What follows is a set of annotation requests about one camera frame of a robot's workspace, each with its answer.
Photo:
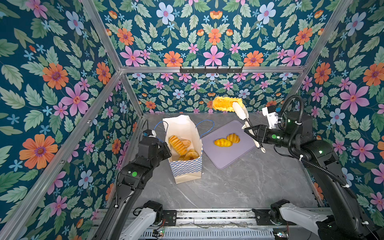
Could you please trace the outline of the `striped fake bread roll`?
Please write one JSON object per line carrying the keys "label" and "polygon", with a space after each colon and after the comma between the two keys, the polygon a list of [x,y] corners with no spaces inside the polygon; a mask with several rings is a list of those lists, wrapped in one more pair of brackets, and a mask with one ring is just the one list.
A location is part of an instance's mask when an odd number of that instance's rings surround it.
{"label": "striped fake bread roll", "polygon": [[232,134],[229,134],[227,136],[227,140],[234,143],[234,144],[237,144],[240,142],[240,137],[238,135],[236,135],[235,133],[232,133]]}

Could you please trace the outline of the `blue checkered paper bag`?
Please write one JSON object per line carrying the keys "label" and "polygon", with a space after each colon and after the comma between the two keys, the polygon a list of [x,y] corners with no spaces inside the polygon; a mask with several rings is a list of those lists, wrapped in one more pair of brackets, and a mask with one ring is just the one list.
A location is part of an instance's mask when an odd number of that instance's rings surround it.
{"label": "blue checkered paper bag", "polygon": [[176,184],[198,180],[202,177],[203,168],[203,136],[207,135],[215,126],[200,134],[198,126],[204,120],[194,123],[187,115],[165,118],[155,127],[162,125],[165,128],[165,143],[171,150],[168,162],[171,167]]}

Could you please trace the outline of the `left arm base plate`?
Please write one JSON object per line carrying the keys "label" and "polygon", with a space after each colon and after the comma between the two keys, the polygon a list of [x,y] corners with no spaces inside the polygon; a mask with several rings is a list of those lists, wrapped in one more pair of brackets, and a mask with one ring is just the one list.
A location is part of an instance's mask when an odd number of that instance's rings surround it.
{"label": "left arm base plate", "polygon": [[163,210],[163,226],[174,227],[177,222],[178,211],[177,210]]}

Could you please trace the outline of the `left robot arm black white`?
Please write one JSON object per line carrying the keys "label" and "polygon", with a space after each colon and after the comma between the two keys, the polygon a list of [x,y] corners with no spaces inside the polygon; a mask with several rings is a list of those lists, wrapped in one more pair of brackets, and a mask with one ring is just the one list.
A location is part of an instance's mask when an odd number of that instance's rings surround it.
{"label": "left robot arm black white", "polygon": [[94,240],[117,240],[134,203],[152,178],[161,161],[170,158],[166,142],[156,137],[143,137],[138,143],[138,153],[120,172],[111,206],[103,218]]}

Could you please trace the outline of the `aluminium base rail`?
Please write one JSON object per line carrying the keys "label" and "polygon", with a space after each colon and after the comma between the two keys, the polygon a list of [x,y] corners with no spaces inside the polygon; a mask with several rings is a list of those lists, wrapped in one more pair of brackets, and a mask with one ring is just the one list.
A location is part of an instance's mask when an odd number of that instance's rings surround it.
{"label": "aluminium base rail", "polygon": [[177,209],[178,216],[176,226],[163,226],[163,211],[156,212],[151,208],[142,209],[138,215],[129,214],[121,232],[122,238],[129,236],[129,225],[136,223],[136,229],[140,233],[152,230],[154,237],[163,235],[165,229],[251,229],[251,230],[282,230],[291,228],[305,228],[311,230],[310,223],[319,222],[331,216],[329,208],[299,208],[293,207],[304,214],[304,222],[301,223],[292,217],[280,217],[292,222],[296,226],[258,226],[252,209]]}

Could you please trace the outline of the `golden braided bread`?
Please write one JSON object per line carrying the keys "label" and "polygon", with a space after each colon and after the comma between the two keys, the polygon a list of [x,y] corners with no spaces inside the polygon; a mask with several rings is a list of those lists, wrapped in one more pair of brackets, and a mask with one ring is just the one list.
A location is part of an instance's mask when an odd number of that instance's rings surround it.
{"label": "golden braided bread", "polygon": [[194,150],[194,149],[191,149],[187,152],[187,154],[185,155],[184,157],[184,161],[189,161],[189,160],[195,160],[195,159],[198,159],[199,158],[199,153]]}

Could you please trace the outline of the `long striped bread loaf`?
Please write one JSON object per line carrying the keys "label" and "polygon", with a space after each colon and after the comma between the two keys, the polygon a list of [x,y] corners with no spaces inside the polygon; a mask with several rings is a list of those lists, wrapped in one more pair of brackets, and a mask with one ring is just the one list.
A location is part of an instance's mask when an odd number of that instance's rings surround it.
{"label": "long striped bread loaf", "polygon": [[181,140],[177,136],[169,137],[169,143],[171,147],[180,155],[184,156],[187,154],[187,148],[183,145]]}

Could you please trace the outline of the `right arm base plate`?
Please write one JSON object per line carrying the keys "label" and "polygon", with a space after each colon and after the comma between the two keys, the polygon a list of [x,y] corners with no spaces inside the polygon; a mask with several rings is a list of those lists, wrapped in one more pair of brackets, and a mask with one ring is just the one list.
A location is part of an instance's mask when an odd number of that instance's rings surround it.
{"label": "right arm base plate", "polygon": [[281,218],[274,217],[271,213],[271,209],[255,209],[252,208],[252,212],[255,215],[255,220],[258,226],[296,226],[292,222],[287,222]]}

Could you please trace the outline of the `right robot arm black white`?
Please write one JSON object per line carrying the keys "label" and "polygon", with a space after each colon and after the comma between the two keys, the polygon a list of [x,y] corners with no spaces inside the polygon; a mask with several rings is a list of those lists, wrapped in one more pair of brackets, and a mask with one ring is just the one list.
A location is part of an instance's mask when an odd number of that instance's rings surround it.
{"label": "right robot arm black white", "polygon": [[315,215],[288,200],[271,204],[270,220],[275,225],[294,223],[322,240],[382,240],[384,228],[375,226],[359,205],[358,196],[347,183],[333,146],[312,134],[313,119],[302,112],[287,112],[284,125],[271,129],[251,125],[248,114],[239,114],[243,129],[259,149],[263,144],[283,147],[315,178],[323,190],[332,214]]}

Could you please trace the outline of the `crusty bread slice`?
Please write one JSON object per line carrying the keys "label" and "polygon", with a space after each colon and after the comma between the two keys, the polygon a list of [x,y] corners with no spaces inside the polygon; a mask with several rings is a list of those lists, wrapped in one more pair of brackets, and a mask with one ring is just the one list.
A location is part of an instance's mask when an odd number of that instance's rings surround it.
{"label": "crusty bread slice", "polygon": [[244,103],[240,98],[231,98],[231,97],[219,97],[217,96],[212,103],[212,107],[215,110],[221,112],[235,112],[233,104],[236,105],[236,108],[243,108]]}

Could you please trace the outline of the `round golden bread roll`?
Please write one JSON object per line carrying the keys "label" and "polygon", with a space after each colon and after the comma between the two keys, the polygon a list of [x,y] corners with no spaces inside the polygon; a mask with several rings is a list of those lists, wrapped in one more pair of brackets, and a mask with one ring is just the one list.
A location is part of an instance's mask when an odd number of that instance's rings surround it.
{"label": "round golden bread roll", "polygon": [[186,148],[189,148],[190,147],[190,145],[191,145],[191,141],[189,141],[189,140],[181,140],[181,142],[183,143],[183,145],[186,147]]}

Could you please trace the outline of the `yellow small bread roll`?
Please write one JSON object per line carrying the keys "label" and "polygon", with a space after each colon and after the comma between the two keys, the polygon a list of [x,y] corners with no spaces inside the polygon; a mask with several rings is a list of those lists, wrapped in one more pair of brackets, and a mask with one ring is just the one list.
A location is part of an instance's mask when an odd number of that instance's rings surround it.
{"label": "yellow small bread roll", "polygon": [[224,138],[215,140],[214,144],[217,147],[221,147],[221,148],[228,148],[228,147],[231,147],[233,145],[233,143],[231,141],[224,139]]}

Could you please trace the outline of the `lilac plastic tray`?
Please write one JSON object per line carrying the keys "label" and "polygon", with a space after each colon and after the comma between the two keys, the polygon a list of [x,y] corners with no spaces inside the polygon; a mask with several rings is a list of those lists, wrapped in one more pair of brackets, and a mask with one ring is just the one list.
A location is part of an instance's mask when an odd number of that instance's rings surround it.
{"label": "lilac plastic tray", "polygon": [[[243,156],[255,147],[253,139],[242,129],[243,124],[239,121],[231,121],[202,138],[203,150],[216,168],[224,169],[235,160]],[[217,147],[214,141],[227,139],[229,134],[235,133],[240,137],[240,142],[228,148]]]}

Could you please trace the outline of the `black hook rail on wall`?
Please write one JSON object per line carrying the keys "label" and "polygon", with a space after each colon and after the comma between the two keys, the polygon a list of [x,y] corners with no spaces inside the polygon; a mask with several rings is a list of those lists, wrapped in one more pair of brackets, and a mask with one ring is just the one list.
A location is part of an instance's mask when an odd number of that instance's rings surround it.
{"label": "black hook rail on wall", "polygon": [[243,72],[243,67],[180,67],[182,74],[238,74]]}

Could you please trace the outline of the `metal tongs with white tips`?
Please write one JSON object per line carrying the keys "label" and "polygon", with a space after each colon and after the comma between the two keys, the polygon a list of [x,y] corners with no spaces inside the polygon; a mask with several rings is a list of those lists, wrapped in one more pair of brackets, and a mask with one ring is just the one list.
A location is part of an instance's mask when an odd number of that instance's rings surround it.
{"label": "metal tongs with white tips", "polygon": [[256,140],[256,134],[251,129],[251,123],[249,120],[249,113],[248,113],[246,107],[244,106],[244,104],[242,103],[242,101],[237,99],[236,101],[233,102],[232,107],[233,107],[233,110],[235,111],[236,115],[242,121],[244,121],[244,126],[242,127],[242,129],[245,131],[245,133],[247,133],[253,139],[255,146],[258,149],[260,149],[263,153],[266,153],[266,150],[263,147],[263,145]]}

